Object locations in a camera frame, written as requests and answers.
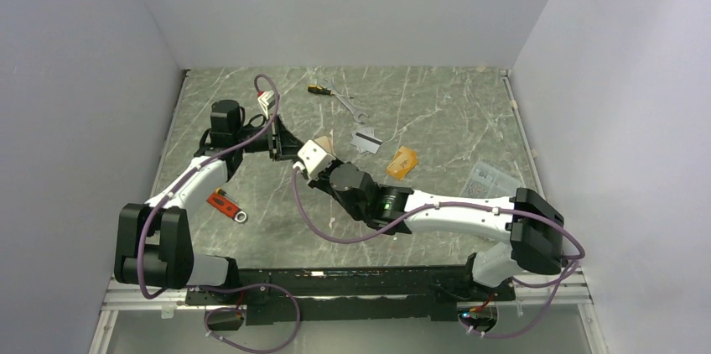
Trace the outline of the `beige leather card holder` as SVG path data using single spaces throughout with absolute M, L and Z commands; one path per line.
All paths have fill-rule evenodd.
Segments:
M 326 153 L 335 156 L 334 144 L 329 136 L 322 136 L 314 140 Z

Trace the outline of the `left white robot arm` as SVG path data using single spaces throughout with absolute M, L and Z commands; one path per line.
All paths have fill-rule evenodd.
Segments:
M 274 161 L 294 161 L 303 145 L 280 117 L 255 126 L 238 102 L 214 103 L 210 128 L 200 138 L 188 168 L 156 196 L 121 209 L 116 281 L 163 289 L 208 286 L 219 303 L 234 301 L 241 292 L 236 260 L 196 253 L 189 216 L 231 179 L 245 153 L 267 152 Z

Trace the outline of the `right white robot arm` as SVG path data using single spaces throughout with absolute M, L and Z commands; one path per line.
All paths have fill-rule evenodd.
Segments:
M 350 239 L 333 237 L 316 227 L 300 206 L 309 229 L 325 240 L 355 244 L 383 234 L 450 232 L 493 241 L 493 247 L 474 254 L 461 279 L 471 299 L 483 299 L 494 287 L 524 271 L 559 274 L 566 263 L 564 220 L 535 190 L 520 187 L 512 197 L 455 198 L 380 185 L 368 173 L 339 160 L 306 165 L 302 170 L 309 187 L 331 196 L 352 219 L 372 230 Z

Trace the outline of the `silver credit card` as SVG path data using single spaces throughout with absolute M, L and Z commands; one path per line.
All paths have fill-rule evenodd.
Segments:
M 374 128 L 357 128 L 351 132 L 350 144 L 360 153 L 376 154 L 382 141 L 376 137 Z

